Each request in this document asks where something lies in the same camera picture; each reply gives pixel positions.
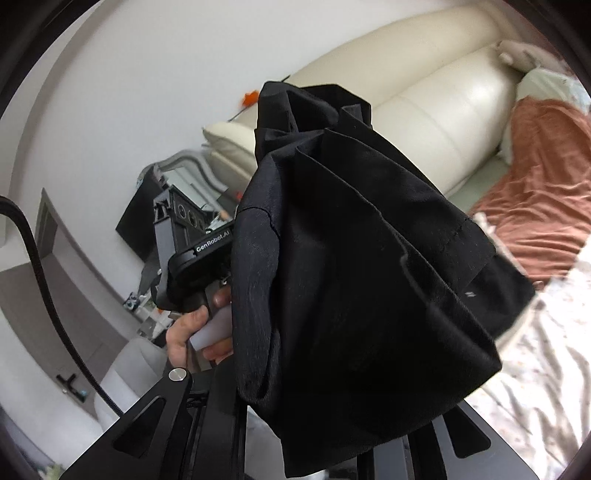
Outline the person's left hand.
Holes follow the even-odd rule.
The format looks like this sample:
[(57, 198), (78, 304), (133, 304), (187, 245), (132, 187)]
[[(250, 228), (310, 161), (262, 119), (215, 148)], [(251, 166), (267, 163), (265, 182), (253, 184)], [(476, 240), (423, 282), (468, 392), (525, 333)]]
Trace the person's left hand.
[(233, 354), (231, 337), (224, 338), (198, 352), (189, 344), (189, 339), (207, 324), (207, 307), (180, 316), (166, 331), (167, 359), (172, 368), (183, 368), (190, 372), (199, 370), (198, 361), (204, 359), (215, 364), (221, 363)]

